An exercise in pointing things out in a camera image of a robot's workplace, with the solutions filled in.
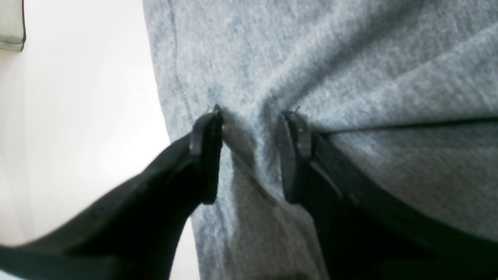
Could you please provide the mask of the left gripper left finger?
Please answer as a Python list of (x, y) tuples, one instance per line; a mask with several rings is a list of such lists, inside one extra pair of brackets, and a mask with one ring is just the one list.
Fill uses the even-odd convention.
[(217, 196), (219, 106), (117, 186), (51, 233), (1, 246), (1, 271), (25, 280), (167, 280), (182, 230)]

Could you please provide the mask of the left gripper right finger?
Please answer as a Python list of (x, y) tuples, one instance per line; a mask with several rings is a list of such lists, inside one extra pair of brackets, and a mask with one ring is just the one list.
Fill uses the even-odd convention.
[(497, 243), (381, 189), (296, 112), (277, 121), (285, 200), (313, 218), (331, 280), (496, 280)]

